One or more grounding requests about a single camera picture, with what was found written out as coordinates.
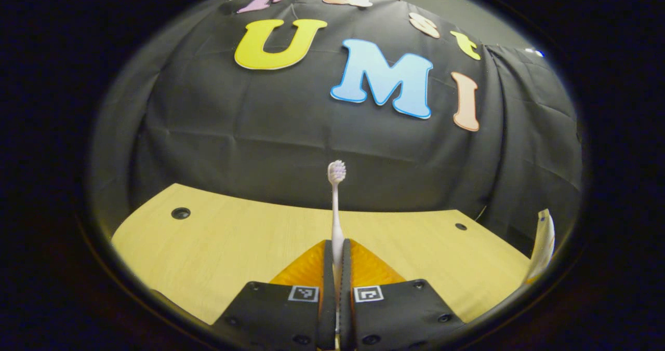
blue letter m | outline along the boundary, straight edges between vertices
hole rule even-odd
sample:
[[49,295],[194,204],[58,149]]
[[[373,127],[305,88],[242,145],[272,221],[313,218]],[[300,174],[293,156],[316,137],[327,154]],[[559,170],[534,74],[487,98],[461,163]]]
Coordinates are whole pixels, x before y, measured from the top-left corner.
[[432,112],[427,107],[427,74],[432,62],[422,56],[406,53],[390,67],[376,44],[363,39],[345,39],[349,49],[347,67],[342,83],[330,90],[338,100],[361,103],[367,99],[363,90],[363,76],[372,90],[377,105],[384,105],[393,91],[402,84],[399,97],[392,102],[402,114],[428,119]]

table surface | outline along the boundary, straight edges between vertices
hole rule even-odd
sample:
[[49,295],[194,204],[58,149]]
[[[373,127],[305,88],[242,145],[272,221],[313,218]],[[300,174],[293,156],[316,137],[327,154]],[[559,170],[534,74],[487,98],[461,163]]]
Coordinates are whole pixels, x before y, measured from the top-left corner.
[[[191,215],[174,219],[171,212],[178,207]],[[111,242],[147,287],[211,325],[248,281],[269,282],[307,249],[330,239],[332,218],[330,210],[173,184],[133,212]],[[516,290],[529,266],[526,256],[456,210],[341,211],[340,223],[344,237],[406,280],[427,280],[464,322]]]

black fabric backdrop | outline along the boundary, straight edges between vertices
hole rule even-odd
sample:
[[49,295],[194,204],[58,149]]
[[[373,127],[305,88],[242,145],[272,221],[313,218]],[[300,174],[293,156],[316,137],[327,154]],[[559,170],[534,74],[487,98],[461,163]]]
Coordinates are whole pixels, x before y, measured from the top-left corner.
[[[340,209],[459,209],[530,254],[537,212],[549,208],[560,240],[579,207],[577,117],[544,58],[481,45],[472,33],[399,0],[358,8],[322,0],[283,0],[236,13],[252,0],[207,0],[157,34],[119,75],[102,102],[90,166],[93,212],[110,237],[133,210],[172,183],[275,204],[327,209],[326,166],[347,164]],[[435,39],[408,21],[434,21]],[[306,57],[280,70],[248,70],[233,59],[245,25],[285,21],[266,51],[290,44],[299,18],[328,22]],[[450,30],[467,34],[482,59],[459,50]],[[405,53],[434,64],[430,119],[400,114],[371,93],[363,103],[335,100],[347,38],[376,43],[390,65]],[[480,130],[453,123],[451,72],[479,86]],[[363,88],[369,91],[367,81]]]

toothbrush head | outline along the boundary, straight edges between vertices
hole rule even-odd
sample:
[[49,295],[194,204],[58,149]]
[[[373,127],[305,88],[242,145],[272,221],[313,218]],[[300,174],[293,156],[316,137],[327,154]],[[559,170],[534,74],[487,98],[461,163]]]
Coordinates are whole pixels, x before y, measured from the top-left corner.
[[335,160],[328,164],[328,181],[332,185],[337,185],[347,176],[347,167],[341,160]]

yellow letter u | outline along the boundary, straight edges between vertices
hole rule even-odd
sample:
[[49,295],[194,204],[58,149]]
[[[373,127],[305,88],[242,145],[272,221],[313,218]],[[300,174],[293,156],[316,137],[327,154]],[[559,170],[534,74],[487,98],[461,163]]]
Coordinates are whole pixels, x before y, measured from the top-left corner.
[[247,24],[247,33],[235,49],[235,62],[246,69],[252,70],[284,69],[301,61],[307,55],[316,31],[328,26],[327,22],[321,20],[308,18],[295,20],[293,25],[297,26],[298,29],[289,48],[278,53],[263,51],[268,36],[273,32],[273,29],[282,24],[284,24],[283,20],[259,20]]

